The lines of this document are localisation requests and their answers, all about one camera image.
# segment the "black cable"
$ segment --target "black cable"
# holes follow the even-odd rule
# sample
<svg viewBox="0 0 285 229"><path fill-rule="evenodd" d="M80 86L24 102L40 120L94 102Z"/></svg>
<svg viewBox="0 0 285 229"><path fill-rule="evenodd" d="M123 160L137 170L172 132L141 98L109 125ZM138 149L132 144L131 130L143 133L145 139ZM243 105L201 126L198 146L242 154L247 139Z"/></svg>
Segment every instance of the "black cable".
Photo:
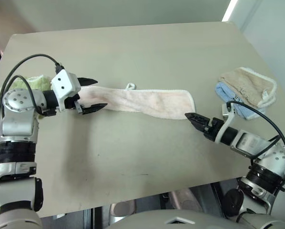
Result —
<svg viewBox="0 0 285 229"><path fill-rule="evenodd" d="M283 143L285 145L285 136L283 135L281 130L276 126L276 124L271 119L269 119L267 116L265 116L263 113L259 112L258 110L254 109L254 108L252 108L249 105L246 105L244 103L241 103L241 102L238 102L238 101L229 101L229 102L226 103L227 107L230 107L231 104L239 104L239 105L244 106L247 109L255 112L256 114L260 115L263 119L265 119L277 131L277 133L279 134L279 136L281 137L281 140L283 141ZM285 184L285 178L284 178L283 182L280 184L280 187L279 187L279 189L282 190L282 191L285 190L282 187L284 184Z"/></svg>
<svg viewBox="0 0 285 229"><path fill-rule="evenodd" d="M240 215L238 215L236 223L239 223L240 219L244 214L256 214L253 210L247 208L246 211L242 212Z"/></svg>
<svg viewBox="0 0 285 229"><path fill-rule="evenodd" d="M260 155L264 154L267 150L272 148L277 142L279 142L280 139L281 139L281 137L279 135L276 135L275 137L271 138L269 140L269 142L272 142L272 143L269 146L267 146L265 149L260 151L258 154L254 155L250 158L251 159L251 165L253 165L255 159L257 159Z"/></svg>
<svg viewBox="0 0 285 229"><path fill-rule="evenodd" d="M28 56L26 58L24 58L23 60L21 60L20 62L18 62L13 68L12 70L9 72L9 74L7 75L6 79L4 80L3 82L3 85L1 87L1 90L0 90L0 114L2 115L2 117L4 117L4 107L2 106L2 98L3 98L3 95L4 95L4 92L5 92L5 87L6 87L6 84L8 83L9 79L12 77L13 73L18 69L18 67L20 65L22 65L24 62L26 62L27 60L30 60L34 57L46 57L48 59L50 59L51 61L53 61L56 65L56 71L57 69L63 69L63 66L60 65L55 59L53 59L51 56L49 55L46 55L46 54L34 54L34 55L31 55L31 56Z"/></svg>
<svg viewBox="0 0 285 229"><path fill-rule="evenodd" d="M55 60L53 59L51 56L49 55L46 55L46 54L34 54L34 55L31 55L31 56L28 56L26 58L24 58L23 60L21 60L20 62L18 62L13 68L12 70L9 72L9 74L7 75L3 85L2 85L2 90L0 91L0 101L2 100L3 98L3 95L4 95L4 92L5 92L5 87L6 87L6 84L7 82L9 81L9 79L11 78L11 76L13 75L13 73L18 69L19 66L21 66L24 62L26 62L27 60L30 60L34 57L46 57L48 59L50 59L51 61L53 61L55 63L56 66L59 66L60 64ZM1 107L1 116L4 117L4 107L2 106Z"/></svg>
<svg viewBox="0 0 285 229"><path fill-rule="evenodd" d="M35 101L35 99L34 99L33 92L32 92L32 89L31 89L29 83L27 82L27 80L26 80L23 76L21 76L21 75L15 75L15 76L13 76L13 77L11 78L11 80L9 81L9 83L7 84L6 90L9 90L9 88L10 88L11 85L12 85L12 83L13 83L17 78L20 78L20 79L25 83L25 85L26 85L26 87L27 87L27 90L28 90L28 92L29 92L29 95L30 95L30 97L31 97L31 101L32 101L33 107L34 107L34 109L36 110L36 112L37 112L38 114L40 114L40 115L43 115L42 110L41 110L41 109L37 106L37 104L36 104L36 101Z"/></svg>

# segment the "beige tabletop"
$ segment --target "beige tabletop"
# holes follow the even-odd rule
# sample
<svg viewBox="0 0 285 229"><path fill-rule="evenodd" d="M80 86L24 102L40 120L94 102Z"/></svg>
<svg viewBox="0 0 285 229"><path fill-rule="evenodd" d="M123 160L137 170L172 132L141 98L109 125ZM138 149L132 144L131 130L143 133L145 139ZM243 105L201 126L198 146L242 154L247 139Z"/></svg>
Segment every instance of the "beige tabletop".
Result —
<svg viewBox="0 0 285 229"><path fill-rule="evenodd" d="M196 112L222 118L214 92L221 73L245 66L273 77L251 44L222 22L147 25L13 35L0 61L0 86L22 58L46 53L78 77L97 85L138 89L185 89ZM35 58L17 73L54 76L54 65ZM266 114L285 134L285 92ZM276 133L262 119L236 118L264 138ZM187 120L101 110L58 113L40 120L37 177L43 181L39 215L77 211L183 187L245 175L249 161L204 138Z"/></svg>

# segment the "green towel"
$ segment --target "green towel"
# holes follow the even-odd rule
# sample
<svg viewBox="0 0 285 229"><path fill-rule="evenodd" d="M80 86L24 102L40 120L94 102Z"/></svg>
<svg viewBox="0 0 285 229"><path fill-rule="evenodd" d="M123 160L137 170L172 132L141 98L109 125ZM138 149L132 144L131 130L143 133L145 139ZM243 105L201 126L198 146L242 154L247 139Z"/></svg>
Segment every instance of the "green towel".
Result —
<svg viewBox="0 0 285 229"><path fill-rule="evenodd" d="M36 77L25 78L30 85L31 89L39 89L41 91L46 91L51 89L51 80L49 77L40 75ZM10 90L14 88L24 88L27 89L25 83L21 79L16 79L10 87Z"/></svg>

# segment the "folded cloth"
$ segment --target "folded cloth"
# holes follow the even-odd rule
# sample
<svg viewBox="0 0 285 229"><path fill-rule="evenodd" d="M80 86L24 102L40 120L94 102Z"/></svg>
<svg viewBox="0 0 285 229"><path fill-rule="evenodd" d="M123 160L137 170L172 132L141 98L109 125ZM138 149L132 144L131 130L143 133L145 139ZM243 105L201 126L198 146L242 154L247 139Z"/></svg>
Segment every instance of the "folded cloth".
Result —
<svg viewBox="0 0 285 229"><path fill-rule="evenodd" d="M219 78L232 89L239 98L250 106L267 107L276 100L277 83L250 68L237 68L224 73Z"/></svg>
<svg viewBox="0 0 285 229"><path fill-rule="evenodd" d="M40 76L35 76L35 77L30 77L30 78L25 78L25 79L28 82L31 89L33 89L33 90L39 89L41 91L46 91L46 90L51 89L51 80L47 76L40 75ZM23 80L21 80L19 78L13 82L13 84L11 85L9 90L12 90L14 88L27 89Z"/></svg>
<svg viewBox="0 0 285 229"><path fill-rule="evenodd" d="M186 119L185 113L195 112L194 101L185 90L126 90L85 86L79 91L79 103L85 107L107 103L104 109L141 112L157 118Z"/></svg>
<svg viewBox="0 0 285 229"><path fill-rule="evenodd" d="M217 83L217 85L215 86L215 92L218 94L218 96L221 97L221 99L223 99L225 102L228 101L238 101L238 102L243 102L237 95L235 92L232 91L232 89L230 89L225 83L223 82L219 82ZM258 118L260 117L258 114L256 114L255 112L247 109L244 106L238 105L238 104L234 104L234 109L236 110L236 112L238 113L239 116L241 116L242 118L245 118L247 120L253 119L253 118ZM258 111L260 111L261 113L265 114L265 108L258 108Z"/></svg>

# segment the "beige towel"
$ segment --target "beige towel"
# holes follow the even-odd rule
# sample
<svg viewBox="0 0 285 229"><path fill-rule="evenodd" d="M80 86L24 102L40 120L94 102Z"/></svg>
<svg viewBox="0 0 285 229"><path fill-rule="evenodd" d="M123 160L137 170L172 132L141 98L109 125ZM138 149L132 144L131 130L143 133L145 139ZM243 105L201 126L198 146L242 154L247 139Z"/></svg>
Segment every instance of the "beige towel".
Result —
<svg viewBox="0 0 285 229"><path fill-rule="evenodd" d="M237 68L219 78L230 87L245 104L256 108L267 107L276 100L275 80L249 68Z"/></svg>
<svg viewBox="0 0 285 229"><path fill-rule="evenodd" d="M123 90L98 86L82 87L79 103L85 107L107 103L104 109L141 112L153 117L186 119L195 112L194 101L185 90Z"/></svg>

